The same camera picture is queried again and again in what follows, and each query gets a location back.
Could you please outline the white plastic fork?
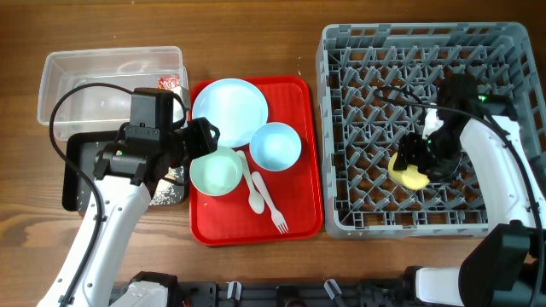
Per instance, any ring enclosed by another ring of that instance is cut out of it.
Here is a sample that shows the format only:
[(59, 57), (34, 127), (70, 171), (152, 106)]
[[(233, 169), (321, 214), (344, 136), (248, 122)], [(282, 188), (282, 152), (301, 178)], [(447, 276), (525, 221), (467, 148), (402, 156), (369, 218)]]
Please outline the white plastic fork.
[(274, 205), (274, 202), (272, 198), (270, 197), (270, 193), (265, 185), (264, 179), (260, 175), (259, 172), (254, 171), (251, 174), (251, 178), (253, 180), (254, 185), (258, 189), (259, 193), (262, 195), (265, 204), (270, 209), (270, 217), (273, 224), (276, 226), (277, 230), (281, 234), (286, 234), (288, 232), (288, 224), (282, 215), (282, 213), (276, 208)]

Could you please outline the yellow cup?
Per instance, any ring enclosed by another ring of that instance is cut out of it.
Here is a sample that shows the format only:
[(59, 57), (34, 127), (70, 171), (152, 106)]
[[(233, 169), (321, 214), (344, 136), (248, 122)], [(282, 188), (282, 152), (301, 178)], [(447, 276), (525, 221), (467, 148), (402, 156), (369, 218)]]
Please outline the yellow cup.
[(415, 165), (408, 165), (403, 171), (395, 171), (394, 164), (398, 157), (398, 153), (395, 152), (388, 163), (388, 174), (392, 181), (409, 190), (419, 190), (425, 188), (429, 183), (429, 178), (421, 174)]

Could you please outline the white plastic spoon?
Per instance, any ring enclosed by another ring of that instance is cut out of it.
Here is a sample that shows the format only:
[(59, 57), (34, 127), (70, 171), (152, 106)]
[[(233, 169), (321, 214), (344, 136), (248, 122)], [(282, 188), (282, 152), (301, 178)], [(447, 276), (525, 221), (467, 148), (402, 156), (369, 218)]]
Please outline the white plastic spoon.
[(242, 150), (238, 150), (236, 153), (241, 159), (243, 176), (249, 189), (248, 204), (256, 214), (262, 214), (264, 212), (264, 199), (254, 187), (246, 155)]

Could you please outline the light green bowl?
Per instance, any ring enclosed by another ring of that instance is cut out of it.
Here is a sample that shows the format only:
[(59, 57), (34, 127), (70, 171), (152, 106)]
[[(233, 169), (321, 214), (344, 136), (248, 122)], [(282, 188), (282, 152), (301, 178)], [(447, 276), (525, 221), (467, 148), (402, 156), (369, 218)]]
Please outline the light green bowl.
[(231, 148), (218, 147), (210, 154), (194, 159), (189, 175), (195, 188), (208, 196), (231, 193), (242, 178), (242, 162)]

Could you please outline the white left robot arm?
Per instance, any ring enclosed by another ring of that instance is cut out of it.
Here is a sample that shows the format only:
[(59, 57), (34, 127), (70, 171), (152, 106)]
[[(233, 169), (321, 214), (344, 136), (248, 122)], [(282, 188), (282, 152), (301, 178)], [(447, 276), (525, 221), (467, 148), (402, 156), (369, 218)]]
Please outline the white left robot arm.
[(137, 222), (169, 169), (214, 152), (220, 131), (205, 118), (175, 124), (123, 125), (96, 156), (84, 220), (42, 306), (109, 306), (116, 275)]

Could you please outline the light blue plate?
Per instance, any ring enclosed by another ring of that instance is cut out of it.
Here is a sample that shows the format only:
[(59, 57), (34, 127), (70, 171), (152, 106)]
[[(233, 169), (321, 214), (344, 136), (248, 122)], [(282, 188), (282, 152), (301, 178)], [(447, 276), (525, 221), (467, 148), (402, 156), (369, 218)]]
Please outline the light blue plate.
[(247, 145), (268, 117), (264, 94), (238, 78), (224, 78), (207, 85), (192, 107), (192, 118), (206, 118), (219, 129), (218, 145), (229, 148)]

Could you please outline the light blue bowl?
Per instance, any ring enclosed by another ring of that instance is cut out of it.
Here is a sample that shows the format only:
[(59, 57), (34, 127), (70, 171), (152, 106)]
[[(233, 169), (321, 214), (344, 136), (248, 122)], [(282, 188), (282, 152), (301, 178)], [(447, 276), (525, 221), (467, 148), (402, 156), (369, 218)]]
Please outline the light blue bowl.
[(271, 122), (259, 128), (249, 142), (253, 161), (267, 171), (285, 171), (292, 167), (302, 152), (302, 142), (296, 130), (281, 122)]

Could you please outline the red snack wrapper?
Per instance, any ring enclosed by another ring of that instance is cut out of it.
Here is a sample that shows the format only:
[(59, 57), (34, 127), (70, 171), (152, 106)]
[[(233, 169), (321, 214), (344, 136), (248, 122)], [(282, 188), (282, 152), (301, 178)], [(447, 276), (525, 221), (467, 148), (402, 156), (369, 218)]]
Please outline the red snack wrapper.
[(179, 77), (162, 77), (158, 80), (158, 88), (163, 90), (173, 90), (180, 86)]

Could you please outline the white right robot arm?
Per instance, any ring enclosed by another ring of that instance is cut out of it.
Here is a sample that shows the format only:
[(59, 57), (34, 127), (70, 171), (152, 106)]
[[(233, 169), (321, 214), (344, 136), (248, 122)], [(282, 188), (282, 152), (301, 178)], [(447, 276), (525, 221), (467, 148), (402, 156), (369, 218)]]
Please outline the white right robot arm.
[(481, 94), (477, 80), (454, 74), (439, 84), (421, 133), (398, 144), (388, 171), (412, 190), (447, 182), (468, 156), (485, 202), (488, 234), (455, 268), (420, 268), (415, 296), (453, 306), (545, 304), (545, 198), (520, 142), (506, 96)]

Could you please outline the food scraps with rice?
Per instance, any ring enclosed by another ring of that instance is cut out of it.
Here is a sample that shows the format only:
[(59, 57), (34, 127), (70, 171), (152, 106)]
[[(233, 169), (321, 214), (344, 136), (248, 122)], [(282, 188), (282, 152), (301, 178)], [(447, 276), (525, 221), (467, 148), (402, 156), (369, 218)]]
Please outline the food scraps with rice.
[(158, 182), (150, 205), (168, 206), (181, 203), (186, 198), (187, 176), (186, 168), (170, 168), (167, 175)]

